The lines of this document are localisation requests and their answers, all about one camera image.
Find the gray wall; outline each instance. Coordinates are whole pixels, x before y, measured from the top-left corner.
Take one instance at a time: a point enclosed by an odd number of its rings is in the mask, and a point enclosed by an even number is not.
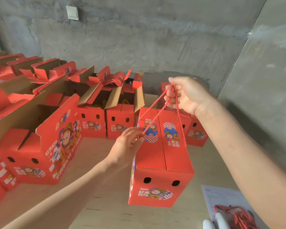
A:
[[[265,0],[0,0],[8,52],[143,71],[145,91],[201,77],[218,96]],[[79,8],[70,21],[66,5]]]
[[[286,0],[267,0],[220,99],[286,167]]]

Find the light switch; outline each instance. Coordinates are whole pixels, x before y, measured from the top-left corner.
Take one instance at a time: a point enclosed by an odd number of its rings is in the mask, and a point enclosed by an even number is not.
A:
[[[66,6],[67,7],[67,13],[68,13],[68,18],[71,20],[77,20],[79,21],[80,18],[78,16],[78,10],[74,6]]]

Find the red rope handle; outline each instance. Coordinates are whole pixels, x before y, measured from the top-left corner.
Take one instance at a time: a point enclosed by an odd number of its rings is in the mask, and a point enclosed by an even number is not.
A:
[[[259,229],[259,227],[255,223],[254,215],[250,212],[248,214],[243,208],[240,206],[220,206],[215,205],[214,210],[217,213],[217,208],[221,210],[221,212],[226,214],[232,214],[234,216],[234,226],[235,229]],[[237,212],[231,212],[231,210],[240,209]]]
[[[182,114],[180,114],[180,110],[179,110],[179,103],[178,103],[178,96],[177,96],[177,88],[175,85],[172,85],[172,90],[173,92],[175,92],[175,97],[176,97],[176,110],[177,110],[177,119],[178,119],[178,123],[181,127],[181,134],[182,134],[182,137],[183,137],[183,140],[184,140],[184,143],[185,143],[185,147],[187,147],[187,144],[186,144],[186,140],[185,140],[185,135],[184,135],[184,132],[183,132],[183,127],[182,127],[182,124],[181,124],[181,116]],[[156,99],[156,101],[146,110],[146,112],[144,114],[142,114],[141,117],[139,117],[138,121],[142,119],[143,116],[145,116],[145,114],[151,110],[151,108],[166,94],[167,90],[165,90],[161,96],[159,96],[158,99]],[[157,117],[164,111],[164,109],[168,106],[169,102],[165,103],[165,105],[163,106],[163,108],[158,112],[158,114],[155,116],[155,118],[152,120],[152,122],[146,127],[146,129],[144,130],[144,132],[142,133],[142,135],[144,135],[146,133],[146,131],[150,128],[150,126],[152,125],[153,122],[156,121]]]

